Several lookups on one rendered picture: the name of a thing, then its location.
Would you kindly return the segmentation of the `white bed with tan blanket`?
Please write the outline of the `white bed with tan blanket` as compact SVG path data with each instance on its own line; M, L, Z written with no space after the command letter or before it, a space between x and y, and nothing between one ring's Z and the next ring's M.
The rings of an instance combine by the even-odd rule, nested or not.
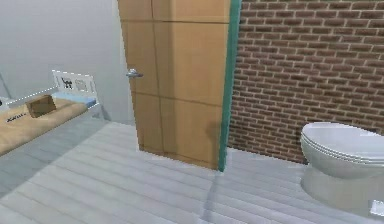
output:
M55 85L0 110L0 156L100 106L92 75L53 70Z

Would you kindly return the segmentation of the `brown box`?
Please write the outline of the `brown box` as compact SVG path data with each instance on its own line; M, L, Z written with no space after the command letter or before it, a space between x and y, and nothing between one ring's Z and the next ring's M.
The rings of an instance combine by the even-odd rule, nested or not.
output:
M26 106L32 118L38 118L56 109L51 95L41 95L28 101Z

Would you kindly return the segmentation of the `white toilet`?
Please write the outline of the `white toilet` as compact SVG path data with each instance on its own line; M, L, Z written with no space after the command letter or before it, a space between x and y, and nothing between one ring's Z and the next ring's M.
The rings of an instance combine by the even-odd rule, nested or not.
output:
M311 197L356 215L384 220L384 135L334 122L300 133L308 161L301 186Z

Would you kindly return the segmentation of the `wooden room door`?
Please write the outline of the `wooden room door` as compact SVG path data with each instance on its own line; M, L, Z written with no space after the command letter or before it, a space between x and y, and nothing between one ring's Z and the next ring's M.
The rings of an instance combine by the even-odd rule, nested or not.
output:
M226 165L241 0L117 0L140 150Z

